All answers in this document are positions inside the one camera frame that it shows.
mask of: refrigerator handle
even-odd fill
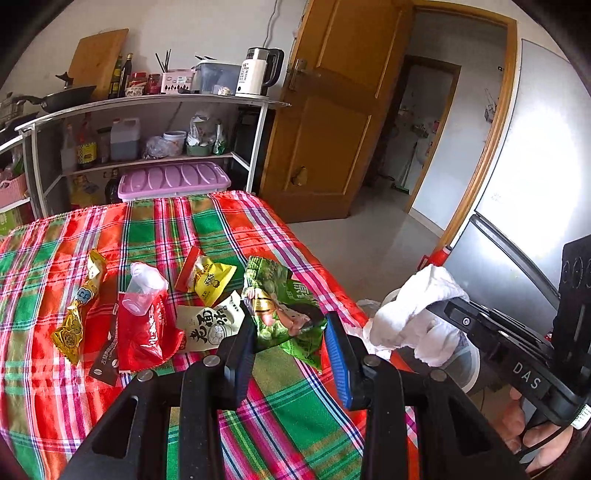
[[[470,223],[478,228],[491,242],[500,248],[507,257],[513,260],[520,270],[527,275],[533,284],[542,292],[555,310],[558,310],[560,295],[550,280],[542,273],[538,266],[517,245],[496,229],[482,215],[475,213],[470,217]]]

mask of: metal bolt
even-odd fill
[[[365,355],[363,357],[363,363],[368,367],[377,367],[381,361],[382,359],[377,355]]]
[[[203,365],[206,367],[215,367],[222,361],[217,355],[208,355],[203,359]]]
[[[436,382],[445,382],[447,380],[447,373],[445,373],[440,368],[436,368],[435,370],[431,370],[429,376],[435,380]]]
[[[154,372],[151,370],[142,370],[139,374],[138,374],[138,380],[141,382],[147,382],[148,380],[152,380],[152,377],[154,376]]]

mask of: blue gripper pad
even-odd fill
[[[328,325],[324,338],[326,339],[326,350],[330,358],[330,367],[335,378],[336,391],[341,402],[346,409],[350,410],[353,404],[353,395],[351,393],[350,372],[347,366],[345,353],[342,350],[342,343],[346,342],[344,348],[349,348],[352,353],[351,345],[340,322],[339,315],[336,312],[328,312],[326,315]]]

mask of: chopsticks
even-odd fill
[[[158,54],[156,55],[156,60],[158,60],[158,65],[160,65],[160,69],[162,70],[162,73],[168,73],[168,62],[170,61],[170,53],[172,52],[172,48],[170,50],[166,51],[166,56],[164,57],[164,63],[162,63],[162,61],[160,60],[160,57],[158,57]]]

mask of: red snack package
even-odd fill
[[[117,353],[120,372],[139,372],[162,365],[179,349],[184,332],[174,321],[166,318],[163,290],[156,296],[147,313],[136,316],[121,305],[124,293],[119,293],[117,315]]]

